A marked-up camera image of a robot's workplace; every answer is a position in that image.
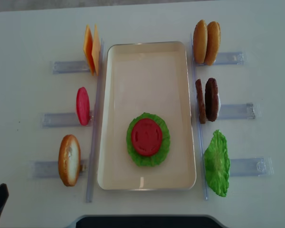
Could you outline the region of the brown meat patty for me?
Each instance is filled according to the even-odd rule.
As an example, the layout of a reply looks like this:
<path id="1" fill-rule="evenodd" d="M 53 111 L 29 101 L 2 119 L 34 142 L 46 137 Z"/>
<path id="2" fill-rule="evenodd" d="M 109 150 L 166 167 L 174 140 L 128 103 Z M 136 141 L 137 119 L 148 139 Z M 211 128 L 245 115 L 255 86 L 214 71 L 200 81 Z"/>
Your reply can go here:
<path id="1" fill-rule="evenodd" d="M 205 112 L 209 121 L 217 119 L 219 111 L 218 85 L 216 79 L 209 78 L 205 87 Z"/>
<path id="2" fill-rule="evenodd" d="M 195 82 L 196 92 L 197 92 L 197 101 L 198 101 L 198 107 L 199 107 L 199 122 L 201 124 L 206 123 L 206 112 L 205 112 L 205 102 L 204 102 L 204 96 L 202 91 L 202 84 L 201 80 L 198 79 Z"/>

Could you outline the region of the red tomato slice on tray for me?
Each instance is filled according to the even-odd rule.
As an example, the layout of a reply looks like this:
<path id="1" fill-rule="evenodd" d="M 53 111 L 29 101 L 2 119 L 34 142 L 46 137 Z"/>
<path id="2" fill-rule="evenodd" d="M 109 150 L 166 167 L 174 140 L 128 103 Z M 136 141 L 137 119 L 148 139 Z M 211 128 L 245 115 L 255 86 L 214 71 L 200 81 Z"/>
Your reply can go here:
<path id="1" fill-rule="evenodd" d="M 141 156 L 153 156 L 162 143 L 162 130 L 152 119 L 143 118 L 133 127 L 131 142 Z"/>

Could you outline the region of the upright red tomato slice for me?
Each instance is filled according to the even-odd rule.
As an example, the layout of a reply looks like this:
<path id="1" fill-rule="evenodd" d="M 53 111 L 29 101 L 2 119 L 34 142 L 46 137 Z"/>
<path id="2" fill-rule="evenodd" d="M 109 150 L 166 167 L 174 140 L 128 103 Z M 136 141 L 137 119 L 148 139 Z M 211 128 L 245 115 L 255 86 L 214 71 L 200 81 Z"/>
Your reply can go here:
<path id="1" fill-rule="evenodd" d="M 76 112 L 81 125 L 86 126 L 90 121 L 90 102 L 85 87 L 78 89 L 76 95 Z"/>

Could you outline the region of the right orange cheese slice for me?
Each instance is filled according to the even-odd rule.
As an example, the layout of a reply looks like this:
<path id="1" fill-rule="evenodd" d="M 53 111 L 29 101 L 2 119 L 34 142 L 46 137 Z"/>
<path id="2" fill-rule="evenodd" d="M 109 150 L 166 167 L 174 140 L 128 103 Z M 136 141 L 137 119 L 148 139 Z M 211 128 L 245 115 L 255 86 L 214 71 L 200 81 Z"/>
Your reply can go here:
<path id="1" fill-rule="evenodd" d="M 100 51 L 101 51 L 101 42 L 97 30 L 97 25 L 95 24 L 95 29 L 94 29 L 94 39 L 93 39 L 93 47 L 92 47 L 92 58 L 93 58 L 93 63 L 95 67 L 95 73 L 98 76 L 99 75 L 99 59 L 100 59 Z"/>

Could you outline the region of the upright sliced bread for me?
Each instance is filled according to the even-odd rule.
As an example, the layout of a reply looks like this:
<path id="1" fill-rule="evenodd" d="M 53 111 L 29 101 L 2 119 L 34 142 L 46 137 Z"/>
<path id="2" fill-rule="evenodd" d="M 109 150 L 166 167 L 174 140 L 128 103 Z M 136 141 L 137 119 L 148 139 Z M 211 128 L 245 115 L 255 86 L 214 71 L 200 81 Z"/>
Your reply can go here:
<path id="1" fill-rule="evenodd" d="M 76 185 L 81 162 L 81 150 L 77 138 L 68 134 L 61 141 L 58 156 L 58 173 L 65 186 Z"/>

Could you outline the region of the upright green lettuce leaf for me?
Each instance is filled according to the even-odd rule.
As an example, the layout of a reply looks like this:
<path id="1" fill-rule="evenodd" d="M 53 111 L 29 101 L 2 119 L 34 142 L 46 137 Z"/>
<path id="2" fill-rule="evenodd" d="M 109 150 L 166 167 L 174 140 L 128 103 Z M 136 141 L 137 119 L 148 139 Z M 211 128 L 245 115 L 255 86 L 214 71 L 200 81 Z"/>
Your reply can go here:
<path id="1" fill-rule="evenodd" d="M 204 153 L 205 178 L 208 186 L 221 197 L 226 197 L 229 188 L 230 158 L 226 137 L 215 130 Z"/>

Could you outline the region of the left orange cheese slice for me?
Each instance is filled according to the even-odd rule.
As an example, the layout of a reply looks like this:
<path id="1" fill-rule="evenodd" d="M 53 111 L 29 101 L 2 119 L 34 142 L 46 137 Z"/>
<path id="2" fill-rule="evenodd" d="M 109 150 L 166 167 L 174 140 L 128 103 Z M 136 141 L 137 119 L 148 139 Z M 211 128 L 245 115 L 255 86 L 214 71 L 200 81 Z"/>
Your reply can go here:
<path id="1" fill-rule="evenodd" d="M 92 33 L 91 33 L 91 29 L 89 25 L 87 25 L 86 30 L 85 30 L 83 52 L 85 54 L 91 74 L 93 75 L 95 72 L 95 66 L 94 66 L 93 57 L 92 57 L 92 48 L 93 48 Z"/>

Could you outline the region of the cream rectangular tray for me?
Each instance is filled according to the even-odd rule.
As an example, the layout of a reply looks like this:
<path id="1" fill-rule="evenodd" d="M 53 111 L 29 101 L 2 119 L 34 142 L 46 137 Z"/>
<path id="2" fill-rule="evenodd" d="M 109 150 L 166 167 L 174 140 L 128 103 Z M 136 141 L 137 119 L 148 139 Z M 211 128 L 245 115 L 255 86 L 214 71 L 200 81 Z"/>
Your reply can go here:
<path id="1" fill-rule="evenodd" d="M 130 122 L 143 113 L 167 124 L 171 145 L 154 167 L 127 151 Z M 104 190 L 191 189 L 196 181 L 187 53 L 182 42 L 114 45 L 107 53 L 100 108 L 97 182 Z"/>

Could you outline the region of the clear long rail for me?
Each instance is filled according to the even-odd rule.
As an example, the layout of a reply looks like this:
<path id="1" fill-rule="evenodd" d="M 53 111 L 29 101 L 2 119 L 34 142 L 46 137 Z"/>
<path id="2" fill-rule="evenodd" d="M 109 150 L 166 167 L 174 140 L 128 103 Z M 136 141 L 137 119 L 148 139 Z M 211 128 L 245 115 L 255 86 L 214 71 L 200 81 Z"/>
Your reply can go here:
<path id="1" fill-rule="evenodd" d="M 100 96 L 102 92 L 102 62 L 104 55 L 104 44 L 105 42 L 101 39 L 101 49 L 100 49 L 100 59 L 99 59 L 99 75 L 97 77 L 97 91 L 95 98 L 95 106 L 94 106 L 94 118 L 93 118 L 93 131 L 92 131 L 92 141 L 91 141 L 91 151 L 89 155 L 89 166 L 88 166 L 88 178 L 87 178 L 87 187 L 85 200 L 86 203 L 91 203 L 93 200 L 93 192 L 94 192 L 94 169 L 95 169 L 95 151 L 96 144 L 98 138 L 98 119 L 99 119 L 99 109 L 100 109 Z"/>
<path id="2" fill-rule="evenodd" d="M 191 44 L 191 50 L 192 50 L 192 58 L 191 58 L 191 71 L 192 71 L 192 80 L 193 80 L 193 88 L 195 93 L 195 100 L 196 100 L 196 126 L 197 126 L 197 133 L 198 133 L 198 144 L 199 144 L 199 159 L 200 159 L 200 173 L 201 173 L 201 181 L 202 181 L 202 189 L 203 189 L 203 195 L 204 200 L 209 200 L 209 194 L 208 194 L 208 186 L 207 181 L 205 179 L 205 165 L 204 165 L 204 145 L 203 145 L 203 133 L 202 133 L 202 127 L 201 123 L 199 121 L 199 105 L 198 105 L 198 99 L 197 99 L 197 88 L 195 86 L 196 82 L 196 63 L 194 60 L 194 53 L 193 53 L 193 33 L 190 34 L 190 44 Z"/>

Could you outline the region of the clear tomato holder rail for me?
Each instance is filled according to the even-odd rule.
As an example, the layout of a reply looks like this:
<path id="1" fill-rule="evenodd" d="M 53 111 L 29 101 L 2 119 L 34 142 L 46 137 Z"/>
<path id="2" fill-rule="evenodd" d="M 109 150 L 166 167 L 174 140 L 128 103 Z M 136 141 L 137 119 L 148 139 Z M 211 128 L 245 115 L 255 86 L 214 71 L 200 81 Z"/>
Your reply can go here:
<path id="1" fill-rule="evenodd" d="M 82 126 L 76 113 L 45 113 L 41 117 L 43 128 Z"/>

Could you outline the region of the clear patty holder rail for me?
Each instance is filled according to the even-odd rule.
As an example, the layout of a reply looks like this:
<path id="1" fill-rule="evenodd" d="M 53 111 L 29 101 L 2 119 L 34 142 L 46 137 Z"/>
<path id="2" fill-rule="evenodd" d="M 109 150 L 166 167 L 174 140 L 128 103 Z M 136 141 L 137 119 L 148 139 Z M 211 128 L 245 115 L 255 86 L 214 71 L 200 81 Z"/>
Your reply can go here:
<path id="1" fill-rule="evenodd" d="M 256 119 L 261 117 L 259 104 L 222 104 L 218 120 Z"/>

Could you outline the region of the clear cheese holder rail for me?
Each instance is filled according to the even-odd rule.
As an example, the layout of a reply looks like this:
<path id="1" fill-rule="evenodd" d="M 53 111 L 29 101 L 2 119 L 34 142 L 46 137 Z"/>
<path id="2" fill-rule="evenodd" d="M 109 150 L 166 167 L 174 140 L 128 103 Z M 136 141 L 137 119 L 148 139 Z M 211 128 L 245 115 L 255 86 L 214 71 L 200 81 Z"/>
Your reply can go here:
<path id="1" fill-rule="evenodd" d="M 55 61 L 52 62 L 53 74 L 90 72 L 86 61 Z"/>

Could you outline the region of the clear long right rail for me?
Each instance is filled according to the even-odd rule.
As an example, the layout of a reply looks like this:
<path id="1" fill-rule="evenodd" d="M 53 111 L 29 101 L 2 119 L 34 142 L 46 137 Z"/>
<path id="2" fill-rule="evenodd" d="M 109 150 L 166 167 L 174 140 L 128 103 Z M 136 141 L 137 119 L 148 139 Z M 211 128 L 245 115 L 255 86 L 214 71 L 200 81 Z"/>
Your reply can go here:
<path id="1" fill-rule="evenodd" d="M 207 181 L 205 179 L 205 165 L 204 165 L 204 145 L 203 145 L 203 133 L 202 133 L 202 127 L 201 123 L 199 121 L 199 105 L 198 105 L 198 99 L 197 99 L 197 88 L 195 86 L 196 82 L 196 63 L 194 60 L 194 53 L 193 53 L 193 33 L 190 34 L 190 44 L 191 44 L 191 50 L 192 50 L 192 58 L 191 58 L 191 71 L 192 71 L 192 80 L 193 80 L 193 88 L 195 93 L 195 100 L 196 100 L 196 126 L 197 126 L 197 133 L 198 133 L 198 144 L 199 144 L 199 159 L 200 159 L 200 173 L 201 173 L 201 181 L 202 181 L 202 189 L 203 189 L 203 195 L 204 200 L 209 200 L 209 194 L 208 194 L 208 186 Z"/>

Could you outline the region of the clear bread holder rail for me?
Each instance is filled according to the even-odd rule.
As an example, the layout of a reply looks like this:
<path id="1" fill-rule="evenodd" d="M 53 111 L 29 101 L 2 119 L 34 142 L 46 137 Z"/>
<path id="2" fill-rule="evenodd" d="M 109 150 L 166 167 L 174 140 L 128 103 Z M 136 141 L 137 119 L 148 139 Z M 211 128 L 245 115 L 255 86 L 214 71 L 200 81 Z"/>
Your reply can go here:
<path id="1" fill-rule="evenodd" d="M 59 179 L 57 161 L 30 161 L 28 164 L 29 179 Z"/>

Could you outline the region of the clear lettuce holder rail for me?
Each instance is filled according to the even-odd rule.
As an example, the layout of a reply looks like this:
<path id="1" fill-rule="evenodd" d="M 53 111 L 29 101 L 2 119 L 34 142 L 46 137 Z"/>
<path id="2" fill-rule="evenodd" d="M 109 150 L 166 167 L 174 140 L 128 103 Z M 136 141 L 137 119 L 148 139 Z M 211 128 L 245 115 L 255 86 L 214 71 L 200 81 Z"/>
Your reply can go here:
<path id="1" fill-rule="evenodd" d="M 260 177 L 274 174 L 270 157 L 231 159 L 230 162 L 231 177 Z"/>

